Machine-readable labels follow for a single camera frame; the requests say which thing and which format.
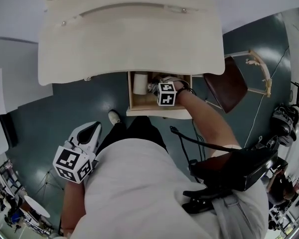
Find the brown chair seat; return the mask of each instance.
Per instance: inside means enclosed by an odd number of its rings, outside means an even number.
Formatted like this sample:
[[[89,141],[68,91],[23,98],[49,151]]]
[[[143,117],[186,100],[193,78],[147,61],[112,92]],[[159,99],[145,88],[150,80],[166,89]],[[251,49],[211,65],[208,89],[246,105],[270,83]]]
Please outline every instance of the brown chair seat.
[[[204,74],[204,79],[219,106],[225,113],[230,112],[248,91],[245,79],[232,57],[225,59],[222,75]]]

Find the black pants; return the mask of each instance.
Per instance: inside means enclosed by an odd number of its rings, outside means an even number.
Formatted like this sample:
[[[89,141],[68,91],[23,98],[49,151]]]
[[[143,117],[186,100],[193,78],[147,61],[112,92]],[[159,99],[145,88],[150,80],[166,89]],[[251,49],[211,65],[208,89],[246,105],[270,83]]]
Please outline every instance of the black pants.
[[[136,117],[136,119],[127,129],[124,123],[116,123],[111,132],[105,137],[102,144],[99,146],[98,150],[96,151],[96,155],[98,155],[104,148],[106,148],[110,144],[128,138],[137,138],[152,141],[163,147],[167,151],[166,145],[164,144],[164,141],[158,129],[151,124],[148,117],[139,116]]]

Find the drawer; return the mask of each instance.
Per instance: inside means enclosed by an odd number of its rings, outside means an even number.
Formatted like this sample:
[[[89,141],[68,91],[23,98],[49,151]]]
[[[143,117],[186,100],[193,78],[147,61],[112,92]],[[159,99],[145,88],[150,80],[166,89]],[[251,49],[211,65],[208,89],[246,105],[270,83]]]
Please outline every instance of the drawer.
[[[136,95],[133,93],[135,72],[128,72],[128,84],[129,84],[129,99],[130,106],[126,112],[127,116],[158,116],[173,119],[191,119],[188,111],[176,103],[174,107],[162,107],[157,104],[157,97],[153,93],[147,93],[146,95]],[[159,72],[148,72],[148,82],[158,74]],[[192,87],[191,75],[176,75],[187,81]]]

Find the shoe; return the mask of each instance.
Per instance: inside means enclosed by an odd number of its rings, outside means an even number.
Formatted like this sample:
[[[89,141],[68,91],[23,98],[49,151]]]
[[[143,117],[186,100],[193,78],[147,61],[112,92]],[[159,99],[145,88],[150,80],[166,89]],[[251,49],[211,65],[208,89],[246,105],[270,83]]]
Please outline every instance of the shoe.
[[[120,123],[121,122],[120,116],[119,116],[119,114],[115,110],[110,110],[109,111],[109,119],[110,119],[110,122],[113,125],[115,125],[116,123]]]

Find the green floor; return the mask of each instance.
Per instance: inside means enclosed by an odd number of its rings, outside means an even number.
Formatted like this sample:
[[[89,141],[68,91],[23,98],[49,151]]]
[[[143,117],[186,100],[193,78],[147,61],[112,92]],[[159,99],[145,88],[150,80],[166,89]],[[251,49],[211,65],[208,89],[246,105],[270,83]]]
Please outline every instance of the green floor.
[[[225,54],[253,49],[266,62],[271,75],[277,68],[273,76],[272,96],[269,99],[263,98],[248,141],[250,145],[257,141],[259,135],[269,132],[269,118],[274,107],[279,103],[288,102],[289,99],[291,72],[288,39],[280,14],[226,33],[224,49]],[[245,59],[244,57],[236,61],[248,86],[263,88],[261,70],[255,66],[247,66]],[[47,187],[43,198],[43,191],[35,194],[39,189],[39,182],[52,168],[57,147],[63,144],[75,127],[98,120],[103,126],[101,140],[104,139],[112,127],[108,121],[108,111],[115,109],[121,115],[125,115],[129,103],[127,86],[126,73],[100,75],[93,77],[90,82],[54,84],[52,97],[27,104],[11,113],[19,144],[9,150],[7,156],[12,160],[13,167],[18,171],[20,181],[29,195],[50,212],[50,221],[56,227],[60,221],[63,192]],[[193,88],[202,99],[211,97],[203,78],[194,78]],[[248,93],[233,111],[226,115],[222,113],[242,146],[249,135],[260,100],[261,95]],[[127,124],[130,124],[132,119],[123,118]],[[194,137],[191,121],[154,117],[151,121],[161,132],[177,166],[188,174],[187,162],[178,137],[170,133],[169,126],[173,125],[182,133]],[[199,156],[196,145],[185,143],[185,146],[190,158]]]

